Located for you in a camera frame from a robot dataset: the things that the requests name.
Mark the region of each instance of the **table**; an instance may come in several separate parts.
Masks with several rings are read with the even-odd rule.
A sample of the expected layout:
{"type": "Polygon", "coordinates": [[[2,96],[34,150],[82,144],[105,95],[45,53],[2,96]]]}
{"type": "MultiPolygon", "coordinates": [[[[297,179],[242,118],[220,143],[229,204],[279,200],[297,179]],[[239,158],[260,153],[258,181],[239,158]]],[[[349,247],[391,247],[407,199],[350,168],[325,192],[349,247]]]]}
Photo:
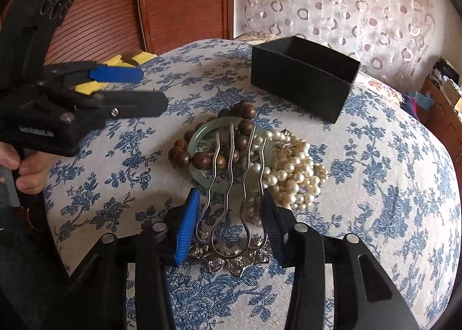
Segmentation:
{"type": "MultiPolygon", "coordinates": [[[[250,65],[251,46],[225,40],[194,42],[142,65],[139,89],[169,97],[163,116],[110,121],[86,136],[76,157],[61,159],[50,171],[44,191],[48,221],[68,272],[104,233],[138,233],[143,222],[182,204],[192,181],[188,170],[168,161],[173,142],[221,108],[248,99],[257,107],[256,123],[305,138],[313,159],[331,173],[314,208],[296,212],[297,219],[325,235],[359,235],[422,328],[429,328],[447,305],[460,253],[460,198],[445,148],[362,85],[353,87],[331,125],[253,87],[250,65]]],[[[292,280],[293,270],[275,261],[250,267],[241,278],[224,271],[211,275],[194,263],[170,269],[177,328],[282,329],[292,280]]],[[[329,328],[329,281],[327,291],[329,328]]],[[[127,307],[132,326],[131,297],[127,307]]],[[[83,313],[76,308],[76,315],[83,313]]]]}

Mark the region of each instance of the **black box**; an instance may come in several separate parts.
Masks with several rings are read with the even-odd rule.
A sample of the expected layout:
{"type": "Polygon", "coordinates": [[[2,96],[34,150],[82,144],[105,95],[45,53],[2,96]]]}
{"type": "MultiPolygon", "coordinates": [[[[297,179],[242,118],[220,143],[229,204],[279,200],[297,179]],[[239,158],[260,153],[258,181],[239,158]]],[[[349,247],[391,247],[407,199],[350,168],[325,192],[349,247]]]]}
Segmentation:
{"type": "Polygon", "coordinates": [[[358,61],[329,47],[286,37],[252,48],[251,82],[335,123],[359,66],[358,61]]]}

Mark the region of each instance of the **person's hand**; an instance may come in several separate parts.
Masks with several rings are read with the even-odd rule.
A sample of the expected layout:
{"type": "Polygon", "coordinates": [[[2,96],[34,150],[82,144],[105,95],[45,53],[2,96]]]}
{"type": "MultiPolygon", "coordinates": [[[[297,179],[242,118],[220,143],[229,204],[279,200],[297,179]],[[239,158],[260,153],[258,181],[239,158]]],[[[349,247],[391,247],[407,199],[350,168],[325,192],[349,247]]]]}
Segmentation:
{"type": "Polygon", "coordinates": [[[42,191],[48,172],[57,159],[56,155],[35,152],[21,161],[13,146],[0,142],[0,165],[11,170],[19,168],[20,176],[16,180],[16,188],[28,195],[36,195],[42,191]]]}

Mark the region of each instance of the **floral pattern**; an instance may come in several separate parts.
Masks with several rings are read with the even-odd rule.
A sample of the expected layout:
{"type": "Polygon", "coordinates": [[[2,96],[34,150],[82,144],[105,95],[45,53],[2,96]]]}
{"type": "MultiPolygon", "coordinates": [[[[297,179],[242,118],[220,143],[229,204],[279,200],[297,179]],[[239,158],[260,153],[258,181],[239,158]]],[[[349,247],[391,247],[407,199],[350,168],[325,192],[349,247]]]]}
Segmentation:
{"type": "MultiPolygon", "coordinates": [[[[359,235],[428,329],[448,303],[461,241],[458,185],[443,145],[359,83],[337,123],[328,124],[253,87],[250,68],[250,45],[219,39],[185,45],[142,65],[139,88],[165,92],[167,111],[159,118],[108,122],[85,137],[76,157],[62,158],[50,171],[44,191],[48,221],[69,273],[104,233],[138,233],[182,204],[198,183],[168,161],[172,142],[245,98],[257,108],[260,126],[305,138],[314,160],[329,168],[331,178],[313,209],[296,212],[297,219],[324,235],[359,235]]],[[[211,221],[221,202],[214,196],[211,221]]],[[[226,217],[228,226],[232,216],[226,217]]],[[[232,237],[223,228],[223,238],[232,237]]],[[[133,279],[126,300],[129,328],[136,326],[133,279]]],[[[248,268],[242,278],[208,274],[194,261],[168,269],[181,330],[282,329],[292,282],[293,269],[275,261],[248,268]]],[[[329,270],[327,292],[326,328],[332,328],[329,270]]]]}

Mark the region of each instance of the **silver screw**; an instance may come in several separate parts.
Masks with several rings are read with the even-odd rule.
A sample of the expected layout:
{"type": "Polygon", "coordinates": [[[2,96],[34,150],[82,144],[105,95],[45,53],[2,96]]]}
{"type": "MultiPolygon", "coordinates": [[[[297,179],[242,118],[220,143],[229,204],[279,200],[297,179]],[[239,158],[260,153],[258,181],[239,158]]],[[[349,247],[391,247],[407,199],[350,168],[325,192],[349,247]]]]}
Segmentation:
{"type": "Polygon", "coordinates": [[[354,233],[349,233],[346,238],[351,244],[359,243],[359,238],[354,233]]]}
{"type": "Polygon", "coordinates": [[[63,122],[72,123],[72,121],[75,119],[75,116],[74,116],[74,114],[71,113],[71,112],[63,112],[63,113],[61,114],[60,119],[61,119],[63,122]]]}
{"type": "Polygon", "coordinates": [[[165,230],[167,228],[167,225],[163,222],[156,222],[152,225],[152,229],[155,231],[155,232],[162,232],[163,230],[165,230]]]}
{"type": "Polygon", "coordinates": [[[308,226],[304,223],[296,223],[295,226],[293,227],[295,228],[295,231],[297,232],[307,232],[308,231],[308,226]]]}
{"type": "Polygon", "coordinates": [[[103,244],[109,244],[114,241],[114,235],[112,233],[105,233],[101,237],[101,241],[103,242],[103,244]]]}
{"type": "Polygon", "coordinates": [[[116,118],[117,116],[119,116],[119,110],[116,109],[115,107],[111,110],[111,116],[113,118],[116,118]]]}

